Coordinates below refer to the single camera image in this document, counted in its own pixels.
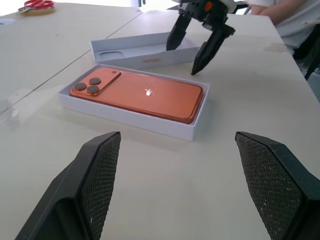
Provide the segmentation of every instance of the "phone camera lens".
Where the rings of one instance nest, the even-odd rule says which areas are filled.
[[[89,86],[86,91],[90,94],[94,94],[96,92],[99,91],[99,87],[98,86]]]
[[[87,85],[83,82],[81,83],[77,83],[75,86],[74,86],[74,89],[75,90],[78,90],[78,91],[81,91],[83,89],[86,89]]]
[[[101,80],[100,80],[100,78],[98,78],[98,77],[94,77],[94,78],[91,78],[91,79],[89,80],[89,83],[90,83],[91,85],[97,85],[97,84],[101,83]]]

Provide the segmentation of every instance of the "mesh gripper pad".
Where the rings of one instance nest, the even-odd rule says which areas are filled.
[[[94,240],[99,240],[109,209],[117,170],[120,135],[102,145],[80,190],[78,201]]]
[[[243,135],[236,142],[251,198],[272,240],[283,240],[303,193],[271,150]]]

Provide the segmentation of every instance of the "red scissors handle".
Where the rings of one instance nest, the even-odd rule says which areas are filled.
[[[26,8],[46,9],[52,7],[55,3],[50,0],[29,0],[24,3]]]

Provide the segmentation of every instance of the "person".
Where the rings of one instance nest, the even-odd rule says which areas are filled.
[[[252,15],[268,16],[291,54],[307,39],[320,19],[320,0],[246,0]]]

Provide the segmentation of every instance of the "table surface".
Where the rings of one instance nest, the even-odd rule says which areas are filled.
[[[143,13],[111,38],[170,31],[177,17],[176,11]],[[248,192],[235,133],[286,144],[320,178],[320,106],[267,17],[231,15],[228,23],[236,33],[196,76],[192,63],[148,69],[211,83],[194,142],[63,109],[56,93],[95,65],[85,51],[1,113],[1,237],[17,235],[85,142],[121,131],[102,240],[269,240]],[[186,36],[200,45],[209,35],[191,21]]]
[[[2,17],[16,23],[0,28],[0,112],[89,51],[91,40],[108,38],[141,14],[134,7],[57,3],[55,8],[45,16]]]

